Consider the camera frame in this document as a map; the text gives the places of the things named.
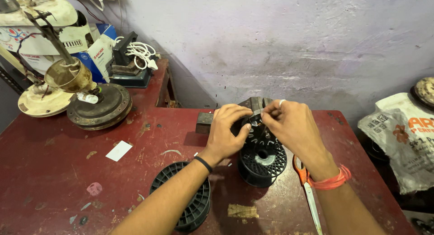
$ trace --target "worn red paint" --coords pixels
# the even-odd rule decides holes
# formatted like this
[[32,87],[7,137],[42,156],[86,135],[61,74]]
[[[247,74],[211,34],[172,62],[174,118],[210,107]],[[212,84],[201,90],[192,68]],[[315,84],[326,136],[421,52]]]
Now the worn red paint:
[[[165,91],[161,88],[167,60],[158,60],[157,65],[159,70],[154,72],[147,89],[128,89],[133,106],[137,107],[129,114],[139,114],[131,124],[123,121],[116,127],[86,131],[75,127],[66,113],[47,118],[20,114],[0,135],[0,221],[8,224],[10,233],[33,234],[40,228],[47,234],[72,233],[69,218],[78,214],[92,221],[92,226],[79,226],[80,233],[106,234],[128,215],[126,207],[140,204],[138,193],[146,198],[152,180],[162,168],[173,161],[190,161],[196,152],[203,150],[208,136],[194,133],[195,123],[199,112],[210,110],[155,107],[160,91]],[[345,124],[342,126],[331,119],[328,112]],[[312,110],[312,114],[325,146],[338,164],[350,169],[353,179],[349,184],[386,232],[414,235],[342,113]],[[149,130],[137,134],[145,121],[150,124]],[[55,144],[45,146],[47,139],[54,136]],[[118,162],[106,158],[105,154],[85,158],[90,151],[108,153],[113,143],[120,140],[132,141],[134,146]],[[182,156],[160,155],[169,149],[178,150]],[[210,175],[211,210],[193,235],[316,234],[303,188],[290,165],[271,188],[254,188],[238,175],[236,157],[229,162],[234,165],[218,166]],[[80,211],[93,200],[85,188],[95,181],[104,187],[98,195],[104,206],[97,211]],[[33,200],[24,206],[29,195]],[[42,202],[47,203],[46,208],[35,210]],[[259,219],[247,219],[248,224],[244,225],[240,219],[227,216],[229,204],[255,205]],[[324,233],[328,234],[318,204],[317,208]]]

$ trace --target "red wire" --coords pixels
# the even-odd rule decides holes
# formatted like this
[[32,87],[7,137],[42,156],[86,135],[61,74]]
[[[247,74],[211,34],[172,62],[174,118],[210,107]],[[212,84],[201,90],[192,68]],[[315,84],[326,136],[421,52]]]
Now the red wire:
[[[27,35],[27,36],[25,36],[25,38],[23,38],[22,40],[20,40],[19,41],[19,46],[18,46],[18,49],[17,49],[17,54],[18,54],[18,62],[24,67],[24,69],[25,69],[25,71],[26,71],[26,74],[25,74],[25,79],[27,79],[27,75],[29,74],[29,69],[25,66],[25,64],[21,61],[21,56],[20,56],[20,54],[19,54],[19,50],[21,49],[21,46],[23,45],[23,42],[24,42],[24,40],[26,40],[26,39],[28,39],[28,38],[30,38],[30,37],[33,37],[34,38],[34,35],[41,35],[40,33],[30,33],[29,35]],[[37,79],[39,79],[39,80],[41,80],[41,81],[44,81],[44,79],[42,78],[42,77],[36,77]]]
[[96,17],[94,15],[94,13],[92,13],[87,7],[86,5],[84,5],[80,0],[77,0],[78,2],[80,2],[80,4],[82,4],[84,6],[84,8],[87,10],[87,13],[89,13],[89,15],[91,15],[93,18],[95,18],[96,20],[102,22],[102,23],[106,23],[105,21],[100,20],[98,17]]

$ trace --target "white power cord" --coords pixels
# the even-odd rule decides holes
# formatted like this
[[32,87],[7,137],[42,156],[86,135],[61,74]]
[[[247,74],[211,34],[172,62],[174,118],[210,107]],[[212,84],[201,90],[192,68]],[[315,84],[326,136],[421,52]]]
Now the white power cord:
[[[115,42],[113,44],[113,47],[120,42],[120,40],[124,37],[117,37],[115,39]],[[151,47],[149,44],[144,44],[140,42],[132,42],[127,46],[128,53],[126,55],[134,55],[134,64],[137,66],[137,68],[144,70],[146,67],[151,68],[152,70],[158,70],[158,66],[155,63],[155,60],[149,60],[149,57],[151,55],[155,55],[155,49]],[[142,59],[144,61],[144,67],[140,67],[137,64],[137,57]]]
[[93,0],[90,0],[90,2],[92,2],[93,5],[95,5],[100,11],[104,11],[104,2],[103,0],[99,0],[99,2],[101,3],[101,7],[98,6],[97,4],[95,4],[95,2]]

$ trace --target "wire spool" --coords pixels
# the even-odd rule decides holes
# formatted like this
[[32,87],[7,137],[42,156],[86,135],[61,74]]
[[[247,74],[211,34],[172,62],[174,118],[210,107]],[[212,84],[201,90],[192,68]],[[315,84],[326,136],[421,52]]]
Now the wire spool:
[[277,141],[269,148],[261,148],[254,151],[253,148],[244,146],[238,154],[238,172],[245,182],[258,187],[271,186],[277,176],[286,167],[287,157],[282,145]]
[[[151,188],[149,190],[149,195],[151,195],[157,188],[159,188],[163,183],[167,182],[176,173],[187,166],[189,162],[175,162],[166,166],[152,182]],[[175,231],[178,232],[192,232],[196,230],[208,216],[210,211],[211,203],[211,193],[210,193],[210,182],[208,178],[200,186],[197,193],[188,203],[184,212],[178,220],[175,226]]]

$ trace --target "hand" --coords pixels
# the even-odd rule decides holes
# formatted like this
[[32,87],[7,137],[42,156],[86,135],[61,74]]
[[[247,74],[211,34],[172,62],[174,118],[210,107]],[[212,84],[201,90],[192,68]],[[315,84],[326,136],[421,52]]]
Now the hand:
[[252,114],[251,109],[236,104],[223,105],[215,110],[207,146],[199,156],[215,167],[224,158],[235,154],[243,147],[252,125],[242,126],[236,137],[231,132],[231,126],[241,117]]
[[274,100],[261,113],[262,122],[310,171],[315,181],[339,173],[332,155],[324,147],[312,112],[306,104]]

